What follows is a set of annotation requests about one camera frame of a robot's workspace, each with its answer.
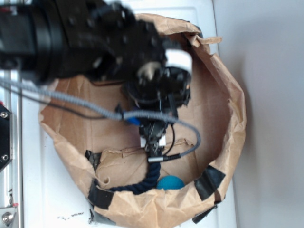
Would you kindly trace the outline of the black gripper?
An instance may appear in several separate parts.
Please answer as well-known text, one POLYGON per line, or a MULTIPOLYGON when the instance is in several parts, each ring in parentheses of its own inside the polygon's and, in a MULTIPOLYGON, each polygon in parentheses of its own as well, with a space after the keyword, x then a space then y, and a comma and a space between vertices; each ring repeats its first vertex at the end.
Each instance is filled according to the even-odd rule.
MULTIPOLYGON (((126 82, 123 92, 132 110, 154 111, 178 117, 177 109, 190 100, 191 55, 180 49, 167 49, 165 66, 148 65, 139 71, 142 82, 126 82)), ((160 157, 164 150, 169 123, 150 117, 132 117, 139 126, 141 147, 150 157, 160 157)))

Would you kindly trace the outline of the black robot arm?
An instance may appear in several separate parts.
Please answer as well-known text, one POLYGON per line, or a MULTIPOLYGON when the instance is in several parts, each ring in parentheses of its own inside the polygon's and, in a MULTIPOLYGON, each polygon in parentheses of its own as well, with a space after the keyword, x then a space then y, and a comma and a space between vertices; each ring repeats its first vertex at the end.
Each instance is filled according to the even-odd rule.
POLYGON ((0 67, 36 84, 77 75, 122 81, 137 109, 173 116, 190 99, 191 57, 119 2, 1 5, 0 67))

